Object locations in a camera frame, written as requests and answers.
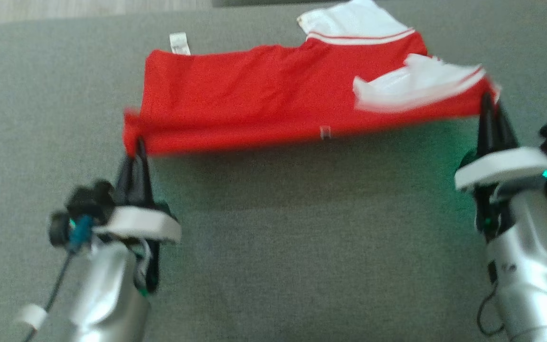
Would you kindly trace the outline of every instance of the red t-shirt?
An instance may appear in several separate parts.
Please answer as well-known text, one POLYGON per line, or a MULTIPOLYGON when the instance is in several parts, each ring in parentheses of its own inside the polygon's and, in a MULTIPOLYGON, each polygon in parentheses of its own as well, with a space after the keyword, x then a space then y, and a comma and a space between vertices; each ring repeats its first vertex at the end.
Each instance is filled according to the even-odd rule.
POLYGON ((479 66, 428 56, 421 35, 371 0, 299 17, 298 47, 146 60, 140 113, 126 111, 129 154, 245 149, 478 114, 497 92, 479 66))

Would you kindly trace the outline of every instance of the blue connector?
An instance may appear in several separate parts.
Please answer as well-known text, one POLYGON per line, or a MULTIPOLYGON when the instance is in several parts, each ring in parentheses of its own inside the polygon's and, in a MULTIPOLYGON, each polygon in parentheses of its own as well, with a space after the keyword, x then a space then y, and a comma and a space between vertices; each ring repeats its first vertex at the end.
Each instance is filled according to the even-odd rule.
POLYGON ((69 251, 76 253, 82 245, 90 240, 94 221, 92 217, 84 215, 75 223, 75 229, 69 237, 69 251))

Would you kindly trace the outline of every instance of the clothing tag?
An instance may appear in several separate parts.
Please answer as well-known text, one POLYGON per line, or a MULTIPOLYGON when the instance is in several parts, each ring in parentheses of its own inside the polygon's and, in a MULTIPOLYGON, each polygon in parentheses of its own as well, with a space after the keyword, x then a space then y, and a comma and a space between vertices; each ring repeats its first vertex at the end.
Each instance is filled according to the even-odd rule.
POLYGON ((330 126, 320 126, 320 138, 322 140, 332 138, 332 133, 330 132, 330 126))
POLYGON ((172 53, 178 55, 191 55, 187 45, 187 34, 185 32, 170 33, 170 48, 172 53))

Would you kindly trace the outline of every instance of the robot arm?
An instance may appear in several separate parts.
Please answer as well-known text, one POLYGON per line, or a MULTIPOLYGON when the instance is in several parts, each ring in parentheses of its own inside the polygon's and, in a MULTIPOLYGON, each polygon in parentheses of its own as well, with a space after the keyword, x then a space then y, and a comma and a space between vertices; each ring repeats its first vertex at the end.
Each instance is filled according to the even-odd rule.
MULTIPOLYGON (((76 188, 67 210, 54 213, 50 242, 67 249, 65 268, 87 246, 91 261, 70 320, 71 342, 141 342, 149 310, 148 296, 158 287, 159 245, 178 243, 181 227, 165 204, 153 200, 145 148, 122 162, 115 188, 99 181, 76 188)), ((41 320, 52 306, 59 282, 41 320)), ((39 324, 25 341, 32 340, 39 324)))
MULTIPOLYGON (((455 174, 472 193, 508 339, 547 342, 547 146, 519 147, 501 106, 482 99, 478 147, 455 174)), ((501 332, 486 332, 486 335, 501 332)))

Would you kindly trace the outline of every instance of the gray couch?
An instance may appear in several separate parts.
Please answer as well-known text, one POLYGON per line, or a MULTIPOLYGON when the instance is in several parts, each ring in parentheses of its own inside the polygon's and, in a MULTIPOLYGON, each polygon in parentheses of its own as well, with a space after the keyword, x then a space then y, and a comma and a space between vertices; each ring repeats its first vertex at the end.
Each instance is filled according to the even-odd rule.
MULTIPOLYGON (((547 122, 547 1, 381 3, 433 54, 482 63, 504 87, 521 142, 547 122)), ((191 52, 299 45, 317 4, 0 26, 0 342, 25 303, 43 305, 63 261, 48 214, 76 184, 113 179, 122 109, 168 34, 191 52)), ((484 242, 453 172, 475 119, 328 143, 152 162, 156 194, 184 225, 164 247, 147 340, 481 341, 484 242)), ((60 341, 87 263, 76 260, 36 341, 60 341)), ((485 323, 499 323, 486 313, 485 323)))

